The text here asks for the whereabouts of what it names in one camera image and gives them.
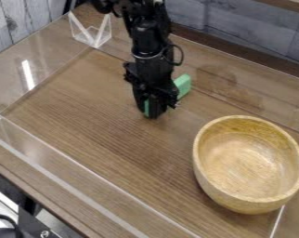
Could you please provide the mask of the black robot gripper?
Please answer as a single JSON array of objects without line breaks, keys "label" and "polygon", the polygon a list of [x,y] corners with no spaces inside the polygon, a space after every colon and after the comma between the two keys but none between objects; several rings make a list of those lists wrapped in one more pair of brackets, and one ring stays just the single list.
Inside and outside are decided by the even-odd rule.
[{"label": "black robot gripper", "polygon": [[162,59],[137,59],[125,62],[124,69],[137,108],[148,112],[149,119],[157,119],[166,111],[166,99],[149,93],[168,91],[173,68]]}]

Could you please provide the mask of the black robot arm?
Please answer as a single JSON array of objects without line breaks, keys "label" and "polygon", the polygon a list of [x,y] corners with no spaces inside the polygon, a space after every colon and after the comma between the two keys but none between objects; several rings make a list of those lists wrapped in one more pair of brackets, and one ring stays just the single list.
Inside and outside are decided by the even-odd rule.
[{"label": "black robot arm", "polygon": [[180,89],[172,80],[176,45],[169,39],[170,19],[165,0],[90,0],[98,13],[113,13],[124,20],[132,39],[133,61],[124,62],[125,80],[140,112],[156,119],[176,108]]}]

